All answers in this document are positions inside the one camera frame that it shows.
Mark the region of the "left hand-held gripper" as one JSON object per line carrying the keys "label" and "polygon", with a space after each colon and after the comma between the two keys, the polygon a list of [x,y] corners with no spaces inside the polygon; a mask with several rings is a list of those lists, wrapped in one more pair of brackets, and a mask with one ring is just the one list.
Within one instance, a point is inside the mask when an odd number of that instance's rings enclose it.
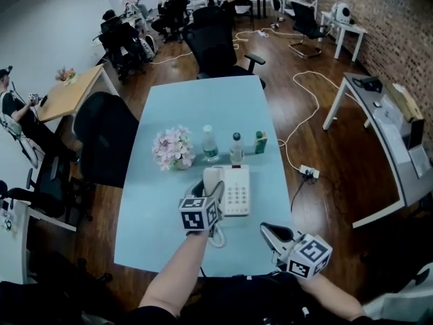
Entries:
{"label": "left hand-held gripper", "polygon": [[212,196],[203,197],[203,180],[192,184],[185,191],[185,198],[180,199],[178,209],[183,229],[187,234],[208,230],[211,238],[215,234],[224,237],[219,226],[219,221],[223,218],[224,192],[224,181],[219,181]]}

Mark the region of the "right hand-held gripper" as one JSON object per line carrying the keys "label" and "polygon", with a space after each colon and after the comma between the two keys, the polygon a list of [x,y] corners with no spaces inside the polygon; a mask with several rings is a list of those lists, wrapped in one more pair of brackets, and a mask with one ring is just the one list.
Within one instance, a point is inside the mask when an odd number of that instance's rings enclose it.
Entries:
{"label": "right hand-held gripper", "polygon": [[278,254],[276,267],[302,279],[311,279],[329,263],[332,247],[320,236],[293,232],[290,228],[266,222],[260,233]]}

